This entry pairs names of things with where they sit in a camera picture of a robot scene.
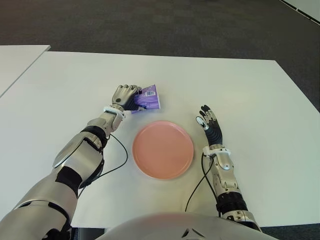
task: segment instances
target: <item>robot forearm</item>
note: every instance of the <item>robot forearm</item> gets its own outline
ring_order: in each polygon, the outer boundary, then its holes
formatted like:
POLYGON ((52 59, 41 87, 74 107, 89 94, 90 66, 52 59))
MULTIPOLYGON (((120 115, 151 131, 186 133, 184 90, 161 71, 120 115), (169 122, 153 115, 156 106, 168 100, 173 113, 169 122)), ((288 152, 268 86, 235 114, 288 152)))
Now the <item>robot forearm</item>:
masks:
POLYGON ((221 144, 214 144, 205 147, 203 153, 213 161, 211 173, 213 188, 217 196, 216 209, 222 214, 222 218, 261 231, 242 197, 234 175, 234 164, 230 159, 230 151, 221 144))
POLYGON ((217 196, 216 209, 224 219, 261 231, 242 197, 234 175, 234 164, 230 159, 230 151, 222 145, 222 132, 217 118, 208 106, 201 107, 201 110, 200 114, 204 119, 198 116, 196 121, 205 131, 210 146, 203 148, 203 154, 213 161, 211 173, 212 187, 217 196))
POLYGON ((0 240, 70 239, 78 189, 89 185, 102 172, 103 149, 125 115, 135 110, 137 86, 119 86, 112 105, 61 150, 52 172, 34 185, 0 222, 0 240))

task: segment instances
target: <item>label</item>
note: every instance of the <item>label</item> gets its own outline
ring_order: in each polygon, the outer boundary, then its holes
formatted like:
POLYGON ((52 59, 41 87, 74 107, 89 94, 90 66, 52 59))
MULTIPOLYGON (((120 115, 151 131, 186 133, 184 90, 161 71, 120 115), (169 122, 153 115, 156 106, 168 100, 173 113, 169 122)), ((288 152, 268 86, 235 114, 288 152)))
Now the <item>label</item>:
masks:
POLYGON ((145 96, 146 96, 146 97, 154 96, 154 95, 156 95, 156 92, 155 92, 155 91, 147 91, 147 92, 145 93, 145 96))

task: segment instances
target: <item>pink plate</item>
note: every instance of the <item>pink plate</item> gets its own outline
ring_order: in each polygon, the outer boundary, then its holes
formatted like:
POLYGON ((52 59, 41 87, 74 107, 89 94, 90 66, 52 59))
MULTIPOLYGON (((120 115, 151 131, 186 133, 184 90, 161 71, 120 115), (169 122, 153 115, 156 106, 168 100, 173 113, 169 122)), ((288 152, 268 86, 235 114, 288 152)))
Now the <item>pink plate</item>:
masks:
POLYGON ((194 145, 182 127, 169 121, 155 121, 135 136, 132 152, 136 165, 148 176, 173 179, 190 166, 194 145))

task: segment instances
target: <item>white table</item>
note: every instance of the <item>white table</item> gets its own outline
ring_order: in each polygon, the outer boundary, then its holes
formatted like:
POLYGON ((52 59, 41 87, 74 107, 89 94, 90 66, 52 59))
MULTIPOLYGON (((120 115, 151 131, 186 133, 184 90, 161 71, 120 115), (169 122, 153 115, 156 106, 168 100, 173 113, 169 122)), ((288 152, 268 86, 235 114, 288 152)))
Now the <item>white table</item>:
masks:
MULTIPOLYGON (((0 99, 0 218, 51 171, 56 154, 111 102, 119 84, 156 84, 162 109, 127 115, 114 134, 128 149, 128 163, 83 192, 73 226, 109 228, 183 211, 202 177, 200 155, 208 143, 195 117, 203 104, 219 120, 257 222, 320 222, 320 115, 275 61, 72 52, 45 52, 0 99), (177 123, 194 144, 192 165, 173 180, 149 178, 132 158, 136 133, 157 120, 177 123)), ((125 160, 115 140, 104 154, 105 171, 125 160)), ((217 214, 205 182, 189 211, 217 214)))
POLYGON ((0 98, 49 45, 0 46, 0 98))

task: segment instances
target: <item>black cable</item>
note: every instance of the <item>black cable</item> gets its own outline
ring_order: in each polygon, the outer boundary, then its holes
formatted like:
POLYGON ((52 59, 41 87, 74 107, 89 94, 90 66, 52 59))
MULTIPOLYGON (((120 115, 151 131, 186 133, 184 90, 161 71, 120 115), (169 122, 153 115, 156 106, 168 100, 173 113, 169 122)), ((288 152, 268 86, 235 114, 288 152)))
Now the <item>black cable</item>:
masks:
POLYGON ((112 170, 110 170, 110 171, 107 171, 107 172, 105 172, 104 174, 101 174, 97 179, 99 179, 99 178, 101 178, 102 176, 104 176, 104 175, 106 175, 106 174, 109 174, 109 173, 111 173, 111 172, 113 172, 113 171, 121 168, 121 167, 122 167, 123 165, 125 165, 125 164, 127 163, 127 161, 128 161, 128 151, 127 151, 126 147, 125 147, 115 136, 113 136, 112 134, 110 134, 110 135, 111 135, 115 140, 117 140, 118 143, 120 143, 121 146, 123 147, 123 149, 125 150, 125 155, 126 155, 125 161, 124 161, 124 163, 122 163, 120 166, 117 166, 116 168, 114 168, 114 169, 112 169, 112 170))
POLYGON ((207 174, 205 173, 205 168, 204 168, 204 156, 205 156, 205 155, 202 153, 202 156, 201 156, 201 168, 202 168, 202 172, 203 172, 203 177, 205 177, 205 180, 206 180, 206 182, 208 183, 208 185, 209 185, 209 187, 210 187, 210 189, 211 189, 211 191, 212 191, 212 193, 213 193, 213 196, 214 196, 214 198, 215 198, 215 201, 218 202, 218 198, 217 198, 216 192, 215 192, 214 188, 212 187, 212 185, 211 185, 211 183, 210 183, 210 181, 209 181, 209 179, 208 179, 208 177, 207 177, 207 174))
MULTIPOLYGON (((128 161, 128 151, 127 151, 127 149, 126 149, 126 147, 122 144, 122 142, 120 142, 115 136, 113 136, 112 134, 110 134, 115 140, 117 140, 118 141, 118 143, 120 143, 121 144, 121 146, 123 147, 123 149, 124 149, 124 151, 125 151, 125 155, 126 155, 126 157, 125 157, 125 161, 124 161, 124 163, 122 163, 120 166, 117 166, 116 168, 114 168, 114 169, 112 169, 112 170, 110 170, 110 171, 107 171, 107 172, 105 172, 104 174, 101 174, 99 177, 97 177, 94 181, 96 181, 96 180, 98 180, 99 178, 101 178, 102 176, 104 176, 104 175, 106 175, 106 174, 109 174, 109 173, 111 173, 111 172, 113 172, 113 171, 115 171, 115 170, 117 170, 117 169, 119 169, 119 168, 121 168, 123 165, 125 165, 126 163, 127 163, 127 161, 128 161)), ((78 199, 80 198, 80 196, 81 196, 81 194, 83 193, 83 191, 86 189, 86 187, 87 186, 85 186, 84 188, 82 188, 82 190, 81 190, 81 192, 79 193, 79 195, 78 195, 78 199)))
POLYGON ((80 198, 82 192, 86 189, 86 187, 87 187, 87 186, 85 186, 84 188, 81 189, 81 192, 80 192, 79 195, 78 195, 78 199, 80 198))
MULTIPOLYGON (((202 169, 203 169, 203 159, 204 159, 203 156, 204 156, 204 154, 202 154, 202 157, 201 157, 202 169)), ((187 201, 187 203, 186 203, 186 205, 185 205, 185 209, 184 209, 185 212, 187 211, 187 208, 188 208, 188 205, 189 205, 189 202, 190 202, 192 196, 194 195, 195 191, 197 190, 197 188, 199 187, 199 185, 201 184, 201 182, 203 181, 203 179, 205 179, 205 177, 207 177, 207 174, 208 174, 208 172, 210 171, 213 163, 214 163, 214 161, 212 161, 212 163, 211 163, 208 171, 204 173, 204 176, 201 178, 201 180, 200 180, 200 181, 198 182, 198 184, 195 186, 193 192, 191 193, 191 195, 190 195, 190 197, 189 197, 189 199, 188 199, 188 201, 187 201)))

